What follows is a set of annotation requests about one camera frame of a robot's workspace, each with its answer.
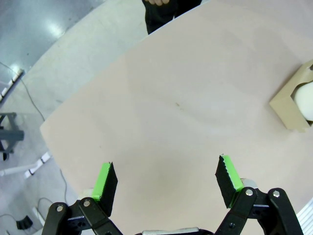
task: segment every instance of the wooden table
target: wooden table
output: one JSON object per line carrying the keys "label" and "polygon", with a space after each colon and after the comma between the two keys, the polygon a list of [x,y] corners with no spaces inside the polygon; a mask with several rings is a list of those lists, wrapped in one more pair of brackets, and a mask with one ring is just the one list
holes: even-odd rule
{"label": "wooden table", "polygon": [[[303,30],[313,23],[303,26],[306,14],[297,15],[295,28],[256,2],[213,0],[179,17],[43,124],[77,192],[114,162],[112,220],[123,233],[215,231],[227,212],[214,176],[222,153],[260,190],[285,189],[296,211],[312,197],[313,132],[287,130],[268,102],[313,58],[313,37]],[[262,234],[257,226],[249,222],[242,234]]]}

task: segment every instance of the green gripper pad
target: green gripper pad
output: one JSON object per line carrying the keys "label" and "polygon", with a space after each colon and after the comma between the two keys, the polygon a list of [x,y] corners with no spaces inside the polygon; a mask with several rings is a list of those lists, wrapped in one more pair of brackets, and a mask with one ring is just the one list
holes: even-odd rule
{"label": "green gripper pad", "polygon": [[111,215],[114,195],[117,186],[117,177],[113,163],[102,164],[97,182],[92,191],[92,198],[99,202],[107,216]]}
{"label": "green gripper pad", "polygon": [[225,205],[227,208],[231,208],[237,194],[244,188],[244,184],[228,155],[220,156],[215,175]]}

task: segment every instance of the black pants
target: black pants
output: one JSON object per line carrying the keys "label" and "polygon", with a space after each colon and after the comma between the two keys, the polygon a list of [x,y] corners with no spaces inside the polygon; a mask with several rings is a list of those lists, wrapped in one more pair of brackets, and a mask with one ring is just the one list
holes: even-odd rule
{"label": "black pants", "polygon": [[148,1],[142,0],[146,7],[146,25],[148,34],[157,30],[181,14],[200,5],[202,0],[170,0],[168,4],[158,6],[151,5]]}

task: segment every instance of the hand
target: hand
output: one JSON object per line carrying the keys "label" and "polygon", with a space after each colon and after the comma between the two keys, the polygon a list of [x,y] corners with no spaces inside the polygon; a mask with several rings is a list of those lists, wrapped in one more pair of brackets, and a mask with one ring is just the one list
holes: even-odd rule
{"label": "hand", "polygon": [[145,0],[148,1],[151,5],[162,6],[163,4],[168,4],[170,0]]}

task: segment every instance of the black metal frame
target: black metal frame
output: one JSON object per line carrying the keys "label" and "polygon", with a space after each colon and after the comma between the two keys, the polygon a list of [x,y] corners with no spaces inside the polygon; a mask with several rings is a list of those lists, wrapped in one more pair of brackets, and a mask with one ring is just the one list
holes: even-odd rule
{"label": "black metal frame", "polygon": [[[5,130],[3,126],[1,126],[4,118],[7,117],[9,119],[11,130]],[[0,152],[3,153],[3,160],[7,160],[9,158],[9,154],[13,153],[13,147],[18,141],[24,140],[24,131],[19,130],[17,125],[14,122],[16,117],[16,113],[0,113]],[[2,141],[6,141],[8,146],[4,148]]]}
{"label": "black metal frame", "polygon": [[72,206],[53,203],[42,235],[80,235],[92,229],[96,235],[123,235],[94,199],[86,197]]}
{"label": "black metal frame", "polygon": [[[82,230],[93,229],[96,235],[123,235],[99,204],[89,197],[77,200],[70,207],[65,203],[52,204],[42,234],[80,235]],[[263,193],[250,187],[240,191],[215,233],[200,230],[197,235],[203,231],[212,235],[239,235],[248,218],[257,219],[265,235],[303,235],[283,189],[273,188]]]}

